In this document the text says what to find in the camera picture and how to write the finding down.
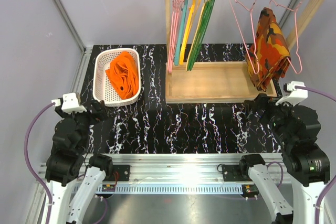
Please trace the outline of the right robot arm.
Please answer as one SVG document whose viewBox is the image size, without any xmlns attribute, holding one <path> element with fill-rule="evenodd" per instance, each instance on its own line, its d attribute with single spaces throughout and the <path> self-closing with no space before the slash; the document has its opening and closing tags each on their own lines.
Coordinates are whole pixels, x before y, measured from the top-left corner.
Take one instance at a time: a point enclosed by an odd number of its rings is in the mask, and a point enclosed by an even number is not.
<svg viewBox="0 0 336 224">
<path fill-rule="evenodd" d="M 257 186 L 273 223 L 321 223 L 320 213 L 330 180 L 330 161 L 316 144 L 321 130 L 315 110 L 304 105 L 259 94 L 244 101 L 246 117 L 255 113 L 270 125 L 281 147 L 283 164 L 290 176 L 293 205 L 271 181 L 267 165 L 259 154 L 244 155 L 238 173 Z"/>
</svg>

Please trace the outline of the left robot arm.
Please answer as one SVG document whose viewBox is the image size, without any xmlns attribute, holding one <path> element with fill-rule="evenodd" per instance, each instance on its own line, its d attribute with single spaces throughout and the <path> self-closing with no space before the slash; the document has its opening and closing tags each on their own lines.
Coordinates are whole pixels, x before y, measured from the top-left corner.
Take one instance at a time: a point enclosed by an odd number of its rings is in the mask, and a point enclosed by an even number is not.
<svg viewBox="0 0 336 224">
<path fill-rule="evenodd" d="M 94 154 L 80 188 L 71 197 L 85 161 L 90 126 L 106 120 L 108 115 L 104 102 L 97 100 L 92 100 L 89 106 L 77 104 L 70 113 L 61 106 L 55 111 L 62 119 L 55 126 L 51 155 L 46 162 L 45 179 L 50 195 L 45 218 L 48 223 L 82 223 L 98 185 L 114 173 L 110 156 Z"/>
</svg>

